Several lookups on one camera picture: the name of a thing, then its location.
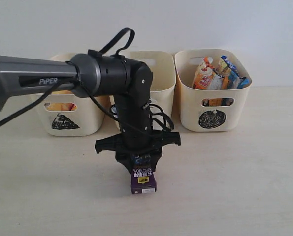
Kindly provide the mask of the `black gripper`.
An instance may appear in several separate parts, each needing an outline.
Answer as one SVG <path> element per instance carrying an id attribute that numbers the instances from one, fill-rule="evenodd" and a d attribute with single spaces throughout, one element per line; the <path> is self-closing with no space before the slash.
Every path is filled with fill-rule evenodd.
<path id="1" fill-rule="evenodd" d="M 181 145 L 179 132 L 174 132 L 171 118 L 159 108 L 153 113 L 150 108 L 129 111 L 124 117 L 117 117 L 111 110 L 102 110 L 119 123 L 120 133 L 95 142 L 97 154 L 103 151 L 115 153 L 115 159 L 131 174 L 133 170 L 132 155 L 149 155 L 152 172 L 162 157 L 162 147 L 170 144 Z"/>

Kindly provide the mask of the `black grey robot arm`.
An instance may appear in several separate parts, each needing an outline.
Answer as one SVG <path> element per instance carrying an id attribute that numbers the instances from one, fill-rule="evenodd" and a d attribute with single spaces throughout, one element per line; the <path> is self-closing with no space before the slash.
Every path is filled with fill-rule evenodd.
<path id="1" fill-rule="evenodd" d="M 180 134 L 163 111 L 161 130 L 151 112 L 150 88 L 153 72 L 149 66 L 122 55 L 104 56 L 90 50 L 69 61 L 51 61 L 0 56 L 0 127 L 34 108 L 52 92 L 69 90 L 80 98 L 95 101 L 98 96 L 113 96 L 120 132 L 95 143 L 97 153 L 113 151 L 127 170 L 134 157 L 150 159 L 156 168 L 165 145 L 181 143 Z"/>

